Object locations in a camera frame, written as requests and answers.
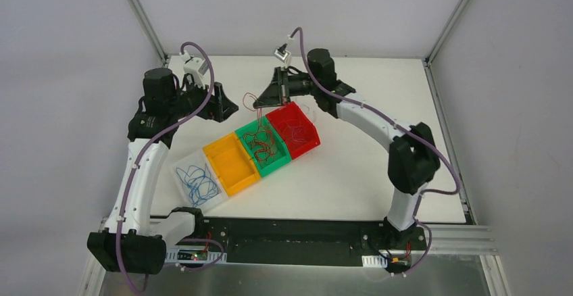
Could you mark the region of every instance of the blue wire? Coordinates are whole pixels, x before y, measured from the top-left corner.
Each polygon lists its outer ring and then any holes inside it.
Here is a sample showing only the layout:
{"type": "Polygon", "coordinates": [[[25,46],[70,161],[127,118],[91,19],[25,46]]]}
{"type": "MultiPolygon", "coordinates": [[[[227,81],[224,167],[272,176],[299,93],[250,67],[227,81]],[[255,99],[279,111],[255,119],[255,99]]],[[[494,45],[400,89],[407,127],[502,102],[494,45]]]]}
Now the blue wire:
{"type": "Polygon", "coordinates": [[[193,207],[203,205],[220,193],[217,183],[211,178],[207,164],[205,164],[204,169],[198,166],[189,166],[187,171],[177,168],[175,173],[177,173],[183,187],[189,188],[189,198],[193,207]]]}

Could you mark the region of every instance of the yellow bin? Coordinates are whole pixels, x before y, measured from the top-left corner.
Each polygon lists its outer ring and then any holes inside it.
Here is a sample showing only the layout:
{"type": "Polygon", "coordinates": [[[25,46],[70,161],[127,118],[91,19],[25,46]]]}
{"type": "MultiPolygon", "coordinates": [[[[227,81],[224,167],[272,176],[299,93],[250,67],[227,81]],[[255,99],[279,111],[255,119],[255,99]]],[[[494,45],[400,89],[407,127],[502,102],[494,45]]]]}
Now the yellow bin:
{"type": "Polygon", "coordinates": [[[203,152],[229,197],[261,179],[234,132],[205,146],[203,152]]]}

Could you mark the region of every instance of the row of colored bins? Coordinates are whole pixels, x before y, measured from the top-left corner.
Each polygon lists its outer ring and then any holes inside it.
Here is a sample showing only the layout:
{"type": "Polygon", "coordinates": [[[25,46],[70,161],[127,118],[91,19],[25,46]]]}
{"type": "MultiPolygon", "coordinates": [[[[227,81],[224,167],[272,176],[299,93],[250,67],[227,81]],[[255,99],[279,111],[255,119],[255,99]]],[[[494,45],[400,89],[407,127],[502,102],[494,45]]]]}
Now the row of colored bins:
{"type": "Polygon", "coordinates": [[[312,122],[289,103],[176,162],[172,174],[186,204],[206,212],[319,144],[312,122]]]}

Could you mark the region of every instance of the white wall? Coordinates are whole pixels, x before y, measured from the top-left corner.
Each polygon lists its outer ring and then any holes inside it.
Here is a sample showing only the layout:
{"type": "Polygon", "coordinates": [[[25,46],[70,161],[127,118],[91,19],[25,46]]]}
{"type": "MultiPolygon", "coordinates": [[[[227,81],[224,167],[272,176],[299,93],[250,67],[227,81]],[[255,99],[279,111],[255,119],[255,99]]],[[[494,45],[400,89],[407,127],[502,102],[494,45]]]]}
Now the white wall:
{"type": "Polygon", "coordinates": [[[143,72],[126,0],[0,0],[0,295],[75,295],[143,72]]]}
{"type": "Polygon", "coordinates": [[[168,53],[193,34],[212,55],[269,55],[301,26],[335,56],[425,57],[459,0],[140,1],[168,53]]]}
{"type": "Polygon", "coordinates": [[[514,295],[573,289],[572,57],[573,0],[473,0],[433,66],[514,295]]]}

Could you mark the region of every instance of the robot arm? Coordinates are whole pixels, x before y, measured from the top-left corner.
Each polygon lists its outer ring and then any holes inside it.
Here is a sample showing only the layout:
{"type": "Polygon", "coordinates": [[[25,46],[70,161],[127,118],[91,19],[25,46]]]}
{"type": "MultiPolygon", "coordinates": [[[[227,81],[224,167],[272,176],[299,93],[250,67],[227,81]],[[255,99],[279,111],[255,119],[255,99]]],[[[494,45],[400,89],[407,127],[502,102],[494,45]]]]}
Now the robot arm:
{"type": "MultiPolygon", "coordinates": [[[[388,176],[395,190],[392,206],[384,219],[382,235],[384,246],[392,248],[409,239],[416,227],[414,212],[420,191],[434,178],[440,167],[438,157],[423,144],[396,129],[374,112],[360,105],[346,102],[321,91],[309,74],[288,66],[290,53],[282,46],[275,52],[285,63],[274,69],[273,79],[267,89],[257,98],[255,108],[284,105],[291,96],[312,95],[318,107],[335,118],[358,127],[380,143],[389,153],[388,176]]],[[[326,49],[312,49],[307,54],[309,68],[318,82],[330,92],[366,104],[354,88],[337,79],[334,60],[326,49]]],[[[431,129],[424,123],[415,126],[393,119],[397,124],[434,145],[431,129]]]]}
{"type": "MultiPolygon", "coordinates": [[[[166,250],[193,233],[196,230],[195,223],[201,221],[200,209],[180,207],[174,209],[153,231],[149,225],[157,176],[171,147],[176,128],[152,142],[139,165],[135,163],[136,156],[152,137],[190,115],[208,94],[208,86],[201,81],[207,70],[205,60],[191,57],[187,52],[182,54],[182,58],[186,62],[182,83],[167,68],[156,68],[145,73],[144,96],[139,100],[139,108],[128,126],[128,160],[118,198],[104,229],[90,233],[87,243],[92,254],[107,271],[120,271],[114,245],[116,234],[122,236],[121,248],[127,272],[157,274],[163,267],[166,250]],[[120,217],[124,191],[135,167],[138,170],[133,176],[130,193],[123,207],[125,212],[120,217]],[[121,232],[118,232],[118,220],[123,221],[121,232]]],[[[213,95],[197,116],[223,122],[237,110],[239,107],[226,97],[222,85],[215,82],[213,95]]]]}

